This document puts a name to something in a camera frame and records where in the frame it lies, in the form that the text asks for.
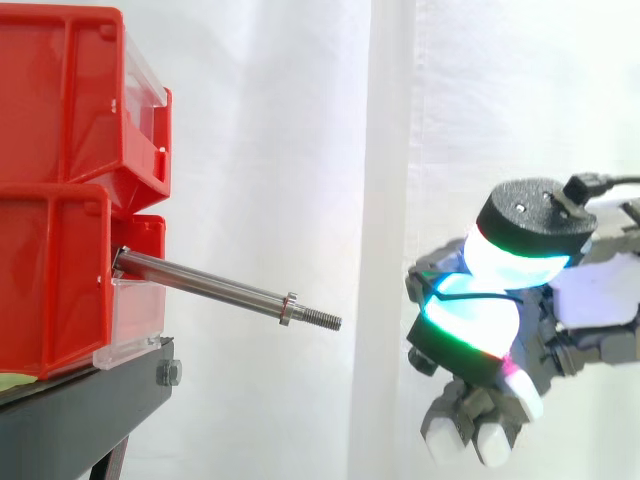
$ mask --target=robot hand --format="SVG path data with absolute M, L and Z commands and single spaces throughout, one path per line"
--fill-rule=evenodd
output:
M 589 211 L 597 226 L 588 248 L 573 252 L 565 261 L 568 268 L 546 274 L 551 278 L 538 275 L 526 288 L 490 290 L 487 283 L 484 293 L 469 288 L 468 279 L 480 270 L 469 257 L 477 250 L 469 245 L 473 232 L 466 241 L 454 240 L 421 258 L 409 271 L 409 297 L 420 305 L 408 336 L 409 361 L 427 376 L 438 366 L 454 374 L 421 427 L 437 463 L 455 459 L 471 442 L 484 465 L 502 465 L 523 425 L 542 415 L 541 397 L 552 378 L 576 375 L 587 363 L 640 359 L 640 202 L 609 202 Z M 464 288 L 446 280 L 455 276 L 466 279 Z M 508 286 L 516 281 L 513 272 L 503 276 Z M 500 313 L 498 305 L 504 309 Z M 517 334 L 509 333 L 506 306 L 517 312 Z M 487 323 L 487 312 L 499 318 Z M 499 329 L 507 332 L 506 349 L 473 335 L 484 330 L 495 340 Z

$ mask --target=black cap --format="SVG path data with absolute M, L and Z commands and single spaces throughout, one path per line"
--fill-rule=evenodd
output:
M 594 215 L 569 215 L 553 199 L 563 184 L 548 178 L 512 180 L 493 189 L 478 229 L 496 247 L 523 257 L 576 255 L 597 227 Z
M 431 362 L 473 385 L 491 387 L 502 365 L 502 359 L 445 332 L 422 314 L 411 327 L 407 340 Z

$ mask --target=red plastic bin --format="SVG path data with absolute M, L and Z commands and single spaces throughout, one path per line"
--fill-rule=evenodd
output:
M 103 186 L 126 217 L 169 197 L 171 93 L 113 8 L 0 4 L 0 183 Z
M 163 257 L 165 225 L 110 208 L 97 185 L 0 185 L 0 373 L 48 378 L 111 343 L 112 242 Z

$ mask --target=white curtain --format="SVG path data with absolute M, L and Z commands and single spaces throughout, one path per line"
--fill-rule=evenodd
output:
M 464 234 L 501 180 L 640 172 L 639 14 L 633 1 L 418 1 L 403 268 Z M 402 339 L 416 313 L 405 297 Z M 394 478 L 640 476 L 640 367 L 588 366 L 554 381 L 544 417 L 501 469 L 480 466 L 473 447 L 437 468 L 418 431 L 450 375 L 417 374 L 407 350 Z
M 174 91 L 167 255 L 344 317 L 284 328 L 172 292 L 183 383 L 133 434 L 124 478 L 344 478 L 369 2 L 120 3 Z

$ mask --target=threaded rod end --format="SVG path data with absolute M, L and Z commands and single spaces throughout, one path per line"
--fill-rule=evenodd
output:
M 329 315 L 328 313 L 320 312 L 318 310 L 312 310 L 311 308 L 305 308 L 302 318 L 303 322 L 317 325 L 318 327 L 328 328 L 329 330 L 340 330 L 342 326 L 342 319 L 335 315 Z

